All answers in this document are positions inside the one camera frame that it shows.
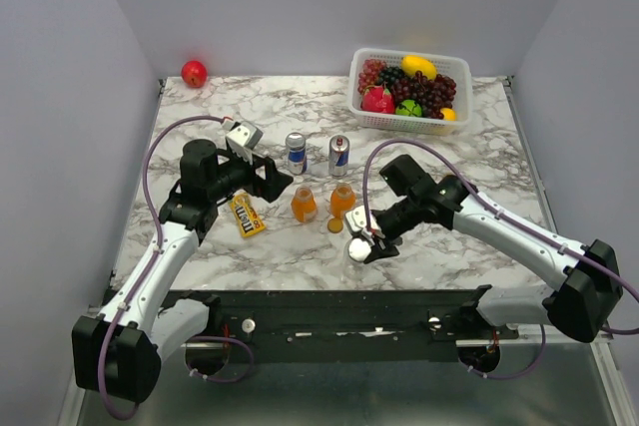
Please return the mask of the silver jar lid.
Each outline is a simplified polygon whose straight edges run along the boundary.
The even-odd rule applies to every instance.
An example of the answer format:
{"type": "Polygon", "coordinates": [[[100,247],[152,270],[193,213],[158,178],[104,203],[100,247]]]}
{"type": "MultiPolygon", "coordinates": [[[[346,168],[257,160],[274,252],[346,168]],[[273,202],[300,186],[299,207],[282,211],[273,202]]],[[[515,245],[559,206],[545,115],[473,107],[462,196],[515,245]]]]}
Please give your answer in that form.
{"type": "Polygon", "coordinates": [[[364,263],[371,253],[371,247],[364,239],[352,238],[346,247],[346,253],[351,261],[364,263]]]}

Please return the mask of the clear glass jar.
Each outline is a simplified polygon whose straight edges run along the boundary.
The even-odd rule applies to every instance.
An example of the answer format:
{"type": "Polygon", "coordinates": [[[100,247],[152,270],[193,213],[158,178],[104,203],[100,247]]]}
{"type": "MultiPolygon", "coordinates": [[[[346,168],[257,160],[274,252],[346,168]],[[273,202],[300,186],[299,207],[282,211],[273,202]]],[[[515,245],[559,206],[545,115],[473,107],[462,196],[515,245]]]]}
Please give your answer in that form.
{"type": "Polygon", "coordinates": [[[366,264],[354,260],[348,260],[346,262],[345,273],[349,277],[363,277],[368,272],[368,267],[366,264]]]}

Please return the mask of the gold bottle cap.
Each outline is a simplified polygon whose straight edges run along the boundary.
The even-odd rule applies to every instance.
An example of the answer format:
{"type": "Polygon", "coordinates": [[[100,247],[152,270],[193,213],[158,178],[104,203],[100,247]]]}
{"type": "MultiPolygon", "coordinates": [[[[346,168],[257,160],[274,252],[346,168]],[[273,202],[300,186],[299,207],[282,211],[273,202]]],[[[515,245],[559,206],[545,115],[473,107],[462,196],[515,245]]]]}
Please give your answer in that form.
{"type": "Polygon", "coordinates": [[[328,220],[326,227],[331,233],[339,233],[343,230],[343,220],[339,217],[332,217],[328,220]]]}

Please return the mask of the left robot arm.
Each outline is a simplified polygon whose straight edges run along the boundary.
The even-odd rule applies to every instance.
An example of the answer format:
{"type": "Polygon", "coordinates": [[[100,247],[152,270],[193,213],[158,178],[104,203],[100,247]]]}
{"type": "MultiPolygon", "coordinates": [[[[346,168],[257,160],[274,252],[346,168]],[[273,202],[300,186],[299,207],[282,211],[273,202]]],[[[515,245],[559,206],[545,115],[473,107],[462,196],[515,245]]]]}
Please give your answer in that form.
{"type": "Polygon", "coordinates": [[[246,160],[205,139],[186,143],[180,177],[143,257],[100,312],[80,317],[72,329],[77,385],[140,404],[155,388],[167,357],[194,336],[214,339],[220,315],[192,299],[163,310],[169,289],[206,238],[221,201],[245,191],[272,203],[292,181],[269,157],[246,160]]]}

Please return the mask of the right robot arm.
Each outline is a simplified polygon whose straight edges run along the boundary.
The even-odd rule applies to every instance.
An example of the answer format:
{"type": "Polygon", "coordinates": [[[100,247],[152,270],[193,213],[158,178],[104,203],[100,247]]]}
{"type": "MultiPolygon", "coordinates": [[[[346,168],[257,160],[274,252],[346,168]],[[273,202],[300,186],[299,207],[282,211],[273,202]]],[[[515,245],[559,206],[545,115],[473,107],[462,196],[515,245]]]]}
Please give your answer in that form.
{"type": "Polygon", "coordinates": [[[421,223],[472,236],[522,264],[541,284],[482,286],[459,313],[459,325],[479,338],[507,324],[551,325],[588,343],[607,322],[623,291],[614,249],[596,239],[585,245],[511,213],[458,175],[436,182],[409,155],[381,175],[398,196],[386,210],[362,205],[347,217],[350,257],[370,263],[398,254],[400,238],[421,223]]]}

